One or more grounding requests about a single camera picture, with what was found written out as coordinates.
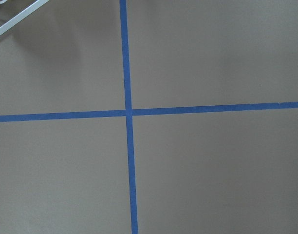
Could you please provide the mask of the white rack with tubes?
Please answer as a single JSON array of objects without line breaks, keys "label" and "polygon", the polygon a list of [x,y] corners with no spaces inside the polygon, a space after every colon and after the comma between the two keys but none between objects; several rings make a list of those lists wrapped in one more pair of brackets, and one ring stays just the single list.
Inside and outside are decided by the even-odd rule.
[{"label": "white rack with tubes", "polygon": [[13,16],[11,19],[7,20],[5,23],[3,23],[0,26],[0,36],[2,34],[4,34],[5,32],[7,32],[12,27],[14,27],[17,23],[19,23],[20,21],[22,21],[23,19],[28,17],[30,14],[35,12],[37,9],[42,7],[47,2],[49,2],[49,1],[48,0],[36,0],[35,2],[33,2],[32,4],[27,6],[25,9],[20,11],[18,14]]}]

